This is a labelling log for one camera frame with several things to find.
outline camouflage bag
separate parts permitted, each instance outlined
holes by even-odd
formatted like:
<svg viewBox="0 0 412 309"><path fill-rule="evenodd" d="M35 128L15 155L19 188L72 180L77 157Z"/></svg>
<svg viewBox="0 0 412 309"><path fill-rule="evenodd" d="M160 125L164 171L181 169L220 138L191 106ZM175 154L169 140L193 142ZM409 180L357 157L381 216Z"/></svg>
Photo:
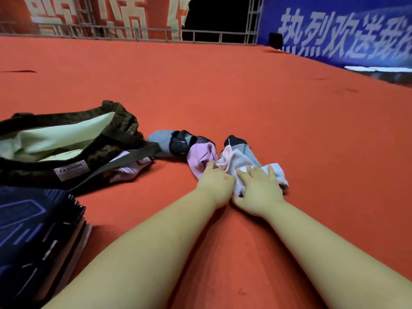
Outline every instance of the camouflage bag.
<svg viewBox="0 0 412 309"><path fill-rule="evenodd" d="M160 152L120 103L83 112L17 113L0 121L0 185L74 191L104 171ZM129 154L114 161L122 151Z"/></svg>

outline person's right arm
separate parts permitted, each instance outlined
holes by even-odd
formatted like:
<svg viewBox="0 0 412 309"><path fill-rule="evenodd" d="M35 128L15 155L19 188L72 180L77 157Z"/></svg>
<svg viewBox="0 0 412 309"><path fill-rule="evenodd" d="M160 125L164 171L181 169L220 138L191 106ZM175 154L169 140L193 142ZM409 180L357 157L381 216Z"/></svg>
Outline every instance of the person's right arm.
<svg viewBox="0 0 412 309"><path fill-rule="evenodd" d="M412 308L412 283L287 203L273 169L237 174L246 190L233 202L270 223L330 309Z"/></svg>

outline black speaker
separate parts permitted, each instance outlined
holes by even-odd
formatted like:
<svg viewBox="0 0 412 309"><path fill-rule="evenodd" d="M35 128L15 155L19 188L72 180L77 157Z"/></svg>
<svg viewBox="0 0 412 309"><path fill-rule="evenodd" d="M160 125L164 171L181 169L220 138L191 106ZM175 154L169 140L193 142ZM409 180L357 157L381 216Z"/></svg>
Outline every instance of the black speaker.
<svg viewBox="0 0 412 309"><path fill-rule="evenodd" d="M283 35L275 32L269 33L269 46L281 50L283 46Z"/></svg>

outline white label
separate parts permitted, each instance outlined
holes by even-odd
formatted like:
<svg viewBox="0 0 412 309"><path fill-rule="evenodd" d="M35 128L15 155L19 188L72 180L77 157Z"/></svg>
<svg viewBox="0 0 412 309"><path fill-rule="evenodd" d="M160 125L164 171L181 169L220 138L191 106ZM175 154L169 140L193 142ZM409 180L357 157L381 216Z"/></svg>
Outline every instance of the white label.
<svg viewBox="0 0 412 309"><path fill-rule="evenodd" d="M81 160L64 167L56 168L54 169L54 172L57 174L60 181L66 181L67 179L71 179L84 173L90 172L90 169L87 166L86 162L84 160Z"/></svg>

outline person's left arm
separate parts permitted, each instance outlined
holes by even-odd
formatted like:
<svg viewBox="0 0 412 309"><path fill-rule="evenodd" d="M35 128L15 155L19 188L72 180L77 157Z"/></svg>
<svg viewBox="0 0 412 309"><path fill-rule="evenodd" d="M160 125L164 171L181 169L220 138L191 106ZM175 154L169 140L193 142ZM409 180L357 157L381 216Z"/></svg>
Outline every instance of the person's left arm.
<svg viewBox="0 0 412 309"><path fill-rule="evenodd" d="M45 309L161 308L188 255L235 178L210 162L196 189L101 252Z"/></svg>

